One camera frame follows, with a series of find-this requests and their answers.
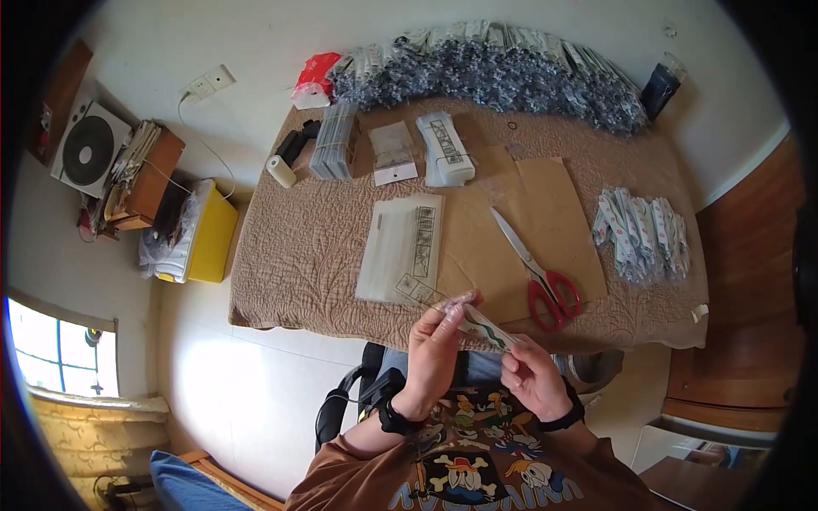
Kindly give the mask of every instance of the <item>red plastic bag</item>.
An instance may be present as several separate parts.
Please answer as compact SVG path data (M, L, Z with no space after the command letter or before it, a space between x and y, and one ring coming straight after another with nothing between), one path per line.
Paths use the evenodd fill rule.
M295 108L320 108L329 106L332 96L332 82L326 73L341 58L339 53L321 53L313 55L306 62L291 99Z

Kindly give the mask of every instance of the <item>curtain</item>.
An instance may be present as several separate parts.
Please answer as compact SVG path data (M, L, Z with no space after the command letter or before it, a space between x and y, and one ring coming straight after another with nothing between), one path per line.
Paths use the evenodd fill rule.
M163 397L134 401L29 390L48 445L90 509L105 508L98 493L109 482L150 480L151 452L169 447ZM154 496L151 489L122 498L130 507L143 507Z

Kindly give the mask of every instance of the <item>brown t-shirt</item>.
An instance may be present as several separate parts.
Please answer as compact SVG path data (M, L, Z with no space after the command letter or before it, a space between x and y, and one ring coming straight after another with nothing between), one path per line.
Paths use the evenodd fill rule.
M285 509L650 509L608 438L585 456L538 431L504 388L452 389L425 428L374 459L326 443Z

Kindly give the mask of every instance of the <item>wall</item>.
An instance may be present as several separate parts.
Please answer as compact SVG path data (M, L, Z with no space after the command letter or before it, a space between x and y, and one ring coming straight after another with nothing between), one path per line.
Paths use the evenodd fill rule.
M544 29L589 45L640 85L665 51L676 55L689 76L660 125L675 140L694 201L703 206L787 131L771 85L715 0L109 0L83 39L95 52L88 76L137 117L176 124L188 143L179 166L202 177L227 171L178 126L178 91L226 65L237 83L184 105L182 114L234 169L241 193L258 182L290 109L288 89L312 54L469 19ZM675 25L675 38L665 36L667 23Z
M79 193L26 153L20 165L9 236L11 286L71 311L119 320L119 395L156 392L151 281L137 269L138 231L120 241L85 243L76 221Z

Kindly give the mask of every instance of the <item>scissors blade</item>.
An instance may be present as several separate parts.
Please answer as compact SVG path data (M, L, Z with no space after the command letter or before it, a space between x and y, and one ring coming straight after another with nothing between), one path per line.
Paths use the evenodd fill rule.
M531 253L528 249L525 248L523 241L517 236L517 233L514 232L514 229L511 228L508 222L497 212L496 209L492 208L492 215L494 215L494 219L497 220L497 223L500 224L500 228L503 231L503 234L506 235L509 243L511 246L514 247L514 250L517 251L517 255L523 259L523 262L526 266L537 267L537 264L534 262L534 258L531 256Z

